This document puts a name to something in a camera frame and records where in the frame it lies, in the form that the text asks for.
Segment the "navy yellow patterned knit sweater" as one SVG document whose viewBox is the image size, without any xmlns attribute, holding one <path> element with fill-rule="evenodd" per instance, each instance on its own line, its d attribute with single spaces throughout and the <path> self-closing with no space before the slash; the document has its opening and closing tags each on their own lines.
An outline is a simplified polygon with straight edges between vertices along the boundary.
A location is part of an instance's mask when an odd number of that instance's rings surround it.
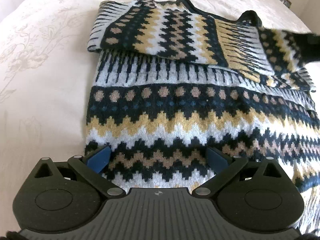
<svg viewBox="0 0 320 240">
<path fill-rule="evenodd" d="M 103 175 L 126 190 L 195 189 L 215 175 L 208 147 L 273 157 L 304 199 L 301 232 L 319 232 L 319 115 L 293 34 L 251 10 L 232 21 L 189 0 L 101 2 L 85 153 L 108 146 Z"/>
</svg>

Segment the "cream floral bedspread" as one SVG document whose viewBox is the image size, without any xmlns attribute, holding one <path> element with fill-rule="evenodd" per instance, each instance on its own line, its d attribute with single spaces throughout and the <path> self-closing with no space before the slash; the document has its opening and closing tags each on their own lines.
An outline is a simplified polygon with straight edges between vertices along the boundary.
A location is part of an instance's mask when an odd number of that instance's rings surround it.
<svg viewBox="0 0 320 240">
<path fill-rule="evenodd" d="M 84 152 L 98 61 L 87 42 L 101 1 L 25 0 L 1 20 L 1 233 L 18 230 L 12 201 L 41 157 Z M 278 0 L 191 1 L 229 19 L 254 10 L 266 27 L 317 31 Z"/>
</svg>

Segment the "picture frame on right nightstand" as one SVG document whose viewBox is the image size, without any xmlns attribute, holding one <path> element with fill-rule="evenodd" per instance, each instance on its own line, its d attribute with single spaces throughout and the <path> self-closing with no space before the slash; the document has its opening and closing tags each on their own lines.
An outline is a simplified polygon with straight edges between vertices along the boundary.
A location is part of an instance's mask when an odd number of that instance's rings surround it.
<svg viewBox="0 0 320 240">
<path fill-rule="evenodd" d="M 287 8 L 291 7 L 292 2 L 289 0 L 280 0 Z"/>
</svg>

